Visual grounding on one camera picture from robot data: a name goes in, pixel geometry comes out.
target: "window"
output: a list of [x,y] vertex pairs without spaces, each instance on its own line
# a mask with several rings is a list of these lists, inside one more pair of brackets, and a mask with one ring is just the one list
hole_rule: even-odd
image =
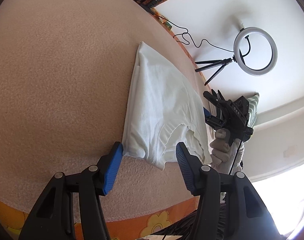
[[304,164],[252,184],[279,233],[284,235],[293,231],[304,213]]

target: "folded white t-shirt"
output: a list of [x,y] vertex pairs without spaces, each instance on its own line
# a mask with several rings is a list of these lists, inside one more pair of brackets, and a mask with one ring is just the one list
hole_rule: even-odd
[[203,104],[185,76],[142,42],[137,50],[124,124],[123,155],[163,170],[184,142],[203,164],[208,151]]

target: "white glove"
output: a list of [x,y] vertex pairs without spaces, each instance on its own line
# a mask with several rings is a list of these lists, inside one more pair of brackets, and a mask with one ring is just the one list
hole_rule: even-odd
[[[215,136],[215,140],[210,143],[210,147],[213,148],[211,154],[212,157],[211,166],[219,173],[228,174],[232,167],[236,155],[236,151],[239,147],[239,143],[241,142],[241,140],[235,139],[230,147],[228,143],[224,140],[224,138],[226,137],[225,129],[217,130],[214,136]],[[240,163],[242,161],[243,153],[244,153],[244,144],[242,143],[239,149],[239,153],[237,154],[231,175],[233,175],[237,171],[242,171],[242,167],[240,166]]]

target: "silver screw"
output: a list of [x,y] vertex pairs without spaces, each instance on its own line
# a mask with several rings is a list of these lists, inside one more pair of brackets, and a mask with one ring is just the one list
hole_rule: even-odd
[[238,171],[238,172],[236,173],[236,176],[239,177],[240,179],[242,179],[242,178],[245,177],[245,174],[242,173],[242,172],[240,172],[240,171]]
[[55,175],[54,175],[54,177],[56,178],[56,179],[59,179],[59,178],[61,178],[63,176],[63,173],[62,172],[57,172],[57,173],[55,173]]
[[208,165],[203,165],[201,167],[201,169],[202,169],[202,171],[210,171],[211,170],[210,166],[208,166]]
[[92,165],[89,167],[89,171],[97,171],[98,167],[96,165]]

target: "white ring lamp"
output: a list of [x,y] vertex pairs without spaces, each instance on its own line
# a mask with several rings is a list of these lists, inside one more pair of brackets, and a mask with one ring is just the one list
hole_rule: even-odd
[[[242,39],[252,33],[258,33],[258,34],[264,36],[267,39],[267,41],[269,42],[269,44],[271,45],[272,58],[271,58],[269,64],[262,69],[249,68],[247,65],[245,65],[244,60],[240,54],[240,44],[241,44]],[[247,74],[250,74],[252,76],[263,76],[263,75],[267,74],[275,67],[275,64],[277,61],[277,48],[276,48],[276,44],[275,44],[274,40],[266,31],[264,31],[260,28],[256,28],[256,27],[246,28],[246,29],[242,30],[236,36],[235,41],[234,41],[233,51],[234,51],[235,60],[236,60],[237,64],[239,64],[240,68],[243,69]]]

